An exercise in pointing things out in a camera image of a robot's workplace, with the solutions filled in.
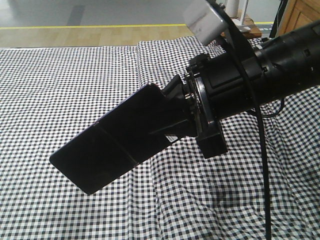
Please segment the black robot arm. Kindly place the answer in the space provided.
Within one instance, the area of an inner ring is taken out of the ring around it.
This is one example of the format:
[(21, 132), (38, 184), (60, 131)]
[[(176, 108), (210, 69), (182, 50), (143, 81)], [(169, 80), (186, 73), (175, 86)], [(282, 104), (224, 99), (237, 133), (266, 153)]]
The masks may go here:
[(153, 109), (151, 156), (179, 140), (194, 137), (205, 158), (227, 151), (220, 120), (283, 100), (320, 83), (320, 23), (314, 21), (251, 47), (234, 27), (222, 40), (224, 53), (202, 53), (189, 61), (184, 79), (175, 76)]

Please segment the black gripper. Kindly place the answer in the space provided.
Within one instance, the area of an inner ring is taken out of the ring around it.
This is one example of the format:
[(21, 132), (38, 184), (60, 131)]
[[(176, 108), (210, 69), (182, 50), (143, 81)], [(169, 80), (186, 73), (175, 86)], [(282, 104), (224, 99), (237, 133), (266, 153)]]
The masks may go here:
[(224, 154), (228, 150), (220, 121), (254, 108), (250, 92), (227, 53), (213, 58), (201, 53), (189, 61), (186, 70), (185, 80), (196, 99), (196, 124), (190, 105), (182, 99), (185, 84), (177, 74), (161, 90), (166, 99), (152, 109), (148, 132), (197, 136), (206, 159)]

